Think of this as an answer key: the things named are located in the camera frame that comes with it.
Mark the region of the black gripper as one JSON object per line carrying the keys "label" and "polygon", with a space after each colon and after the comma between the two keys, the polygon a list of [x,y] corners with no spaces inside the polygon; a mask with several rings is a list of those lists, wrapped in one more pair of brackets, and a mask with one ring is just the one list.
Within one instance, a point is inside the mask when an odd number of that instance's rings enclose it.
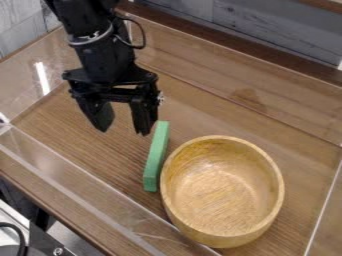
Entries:
{"label": "black gripper", "polygon": [[115,113],[111,101],[129,103],[134,128],[147,136],[158,120],[160,90],[158,75],[135,63],[134,45],[125,34],[68,36],[81,66],[63,73],[71,86],[71,95],[93,127],[105,132]]}

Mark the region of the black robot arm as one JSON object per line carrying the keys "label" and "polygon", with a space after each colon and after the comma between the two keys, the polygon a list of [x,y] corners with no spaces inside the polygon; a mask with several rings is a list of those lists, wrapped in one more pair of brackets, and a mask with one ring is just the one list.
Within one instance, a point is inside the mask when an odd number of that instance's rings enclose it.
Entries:
{"label": "black robot arm", "polygon": [[111,104],[125,103],[136,133],[148,135],[160,105],[158,75],[135,63],[135,52],[146,45],[129,40],[129,19],[115,11],[120,0],[43,1],[63,24],[81,63],[63,72],[63,79],[91,124],[107,131],[115,119]]}

